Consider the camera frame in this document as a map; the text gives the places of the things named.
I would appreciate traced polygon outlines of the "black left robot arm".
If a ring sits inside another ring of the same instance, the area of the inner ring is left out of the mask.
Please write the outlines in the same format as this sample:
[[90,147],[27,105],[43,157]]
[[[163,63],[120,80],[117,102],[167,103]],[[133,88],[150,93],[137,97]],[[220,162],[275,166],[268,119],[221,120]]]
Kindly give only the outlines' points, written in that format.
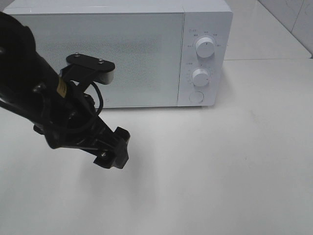
[[56,72],[36,51],[29,27],[0,15],[0,105],[33,123],[52,149],[75,148],[95,156],[103,168],[122,169],[128,158],[130,133],[111,130],[100,118],[89,86],[103,97],[99,84],[112,81],[115,64],[83,54],[71,54]]

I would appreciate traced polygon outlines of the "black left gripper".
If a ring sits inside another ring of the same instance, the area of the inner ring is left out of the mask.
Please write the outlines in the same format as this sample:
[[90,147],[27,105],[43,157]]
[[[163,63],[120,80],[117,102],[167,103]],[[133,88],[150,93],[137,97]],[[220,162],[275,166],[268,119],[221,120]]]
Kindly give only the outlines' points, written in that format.
[[129,159],[128,142],[130,133],[117,127],[112,131],[99,117],[103,107],[103,97],[95,82],[89,83],[95,89],[100,107],[95,108],[91,95],[85,93],[81,84],[67,84],[65,97],[53,94],[41,83],[33,90],[41,95],[43,107],[40,122],[34,122],[34,131],[43,135],[52,149],[77,148],[96,149],[94,164],[110,169],[123,169]]

